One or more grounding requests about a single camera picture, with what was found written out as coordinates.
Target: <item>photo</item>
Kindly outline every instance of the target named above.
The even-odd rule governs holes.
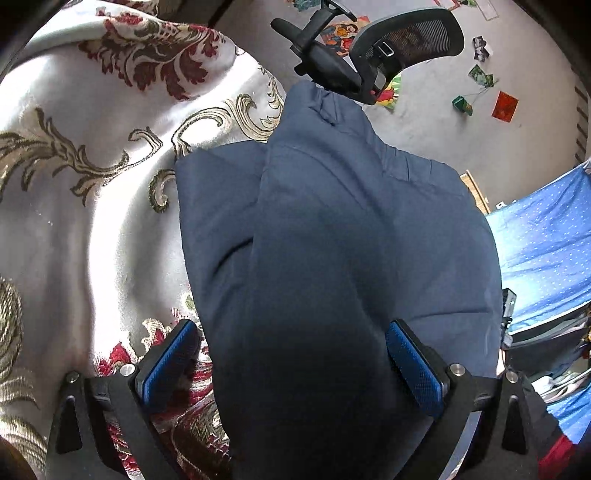
[[[320,37],[324,45],[333,50],[338,56],[346,57],[355,36],[368,24],[368,17],[359,17],[356,22],[337,22],[330,24],[320,32]]]
[[[472,39],[472,44],[474,45],[474,48],[486,47],[486,40],[482,37],[474,37]]]
[[[486,73],[484,73],[484,70],[482,70],[480,68],[480,65],[474,65],[474,68],[472,70],[470,70],[470,73],[468,73],[468,75],[476,83],[479,83],[480,85],[484,85],[484,83],[486,82],[486,79],[485,79]]]
[[[489,54],[487,49],[484,47],[478,47],[474,52],[474,60],[484,62],[490,56],[491,54]]]

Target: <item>red floral pattern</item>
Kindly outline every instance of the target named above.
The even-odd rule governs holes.
[[[201,25],[165,22],[123,12],[117,16],[100,10],[106,33],[85,40],[78,48],[102,64],[104,74],[117,71],[126,85],[141,91],[163,81],[169,95],[190,100],[189,84],[203,83],[208,75],[203,62],[217,55],[223,36]]]
[[[133,8],[134,10],[139,10],[140,12],[144,12],[145,14],[150,15],[158,15],[158,4],[160,0],[150,0],[143,2],[138,2],[135,0],[107,0],[112,4],[123,5],[124,7]]]
[[[175,312],[178,314],[175,315],[176,324],[181,314],[178,309],[173,309]],[[146,351],[162,343],[171,331],[171,327],[164,327],[154,319],[145,320],[143,324],[148,331],[148,336],[142,340]],[[155,428],[161,432],[162,442],[173,452],[190,480],[207,480],[200,463],[204,464],[206,471],[211,471],[215,466],[226,466],[229,461],[228,438],[221,429],[219,416],[217,426],[212,426],[212,415],[217,412],[217,407],[212,396],[212,363],[208,352],[209,347],[203,339],[199,355],[182,376],[166,411],[151,418]],[[95,360],[96,375],[113,375],[121,365],[137,363],[140,359],[129,344],[127,335],[124,341],[113,347],[108,358]],[[109,434],[125,471],[130,476],[137,476],[140,473],[138,465],[116,419],[108,417],[107,421]],[[173,440],[173,432],[176,432],[176,441]]]

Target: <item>floral patterned fabric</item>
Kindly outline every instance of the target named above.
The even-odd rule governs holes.
[[[174,163],[266,141],[281,115],[282,88],[256,60],[157,11],[157,0],[71,0],[0,83],[0,434],[39,478],[66,373],[113,374],[180,319],[200,324]],[[228,474],[211,371],[203,339],[152,418],[191,479]]]

